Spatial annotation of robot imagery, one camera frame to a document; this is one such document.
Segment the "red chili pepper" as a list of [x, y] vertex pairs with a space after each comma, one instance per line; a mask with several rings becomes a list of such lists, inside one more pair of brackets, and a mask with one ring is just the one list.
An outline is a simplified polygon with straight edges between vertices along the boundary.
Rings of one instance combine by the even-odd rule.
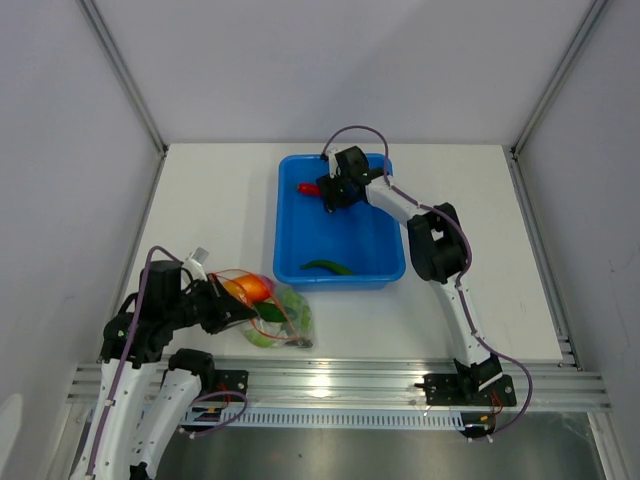
[[320, 197], [322, 195], [320, 188], [312, 183], [300, 183], [297, 186], [297, 192], [302, 195]]

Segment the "green cucumber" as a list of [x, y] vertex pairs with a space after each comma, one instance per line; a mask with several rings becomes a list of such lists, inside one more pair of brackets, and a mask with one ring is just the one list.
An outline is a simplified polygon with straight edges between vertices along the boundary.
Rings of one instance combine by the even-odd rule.
[[274, 303], [256, 302], [255, 310], [259, 317], [269, 323], [286, 323], [287, 317], [282, 310]]

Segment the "clear orange zip bag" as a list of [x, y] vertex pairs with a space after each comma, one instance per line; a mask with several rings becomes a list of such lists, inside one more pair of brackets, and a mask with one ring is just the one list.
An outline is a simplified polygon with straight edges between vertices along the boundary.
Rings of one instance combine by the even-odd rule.
[[263, 348], [314, 346], [314, 318], [307, 299], [269, 277], [240, 269], [208, 274], [234, 298], [253, 311], [236, 330], [252, 345]]

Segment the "grey toy fish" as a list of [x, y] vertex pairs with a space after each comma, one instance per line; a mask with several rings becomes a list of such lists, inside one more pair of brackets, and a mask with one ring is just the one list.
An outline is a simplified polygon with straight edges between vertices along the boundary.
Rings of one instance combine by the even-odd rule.
[[296, 348], [312, 348], [314, 346], [314, 342], [310, 338], [299, 338], [288, 341], [287, 345]]

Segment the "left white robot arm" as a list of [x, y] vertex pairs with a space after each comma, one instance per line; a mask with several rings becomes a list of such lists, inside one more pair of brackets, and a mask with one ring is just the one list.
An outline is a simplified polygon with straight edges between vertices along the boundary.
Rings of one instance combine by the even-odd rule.
[[175, 332], [215, 335], [254, 315], [199, 262], [148, 262], [103, 330], [99, 395], [72, 478], [153, 479], [194, 402], [246, 404], [244, 388], [226, 383], [207, 352], [180, 348], [165, 368], [160, 363]]

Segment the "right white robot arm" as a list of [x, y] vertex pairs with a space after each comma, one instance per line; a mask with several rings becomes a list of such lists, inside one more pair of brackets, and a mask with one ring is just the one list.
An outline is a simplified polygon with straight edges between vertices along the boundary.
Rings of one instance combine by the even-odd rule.
[[464, 276], [470, 269], [472, 253], [455, 208], [448, 203], [424, 205], [378, 172], [327, 174], [316, 184], [330, 213], [364, 202], [406, 228], [411, 265], [432, 285], [449, 325], [458, 395], [472, 404], [489, 396], [503, 371], [497, 355], [486, 345], [482, 329], [474, 323], [474, 308], [466, 298]]

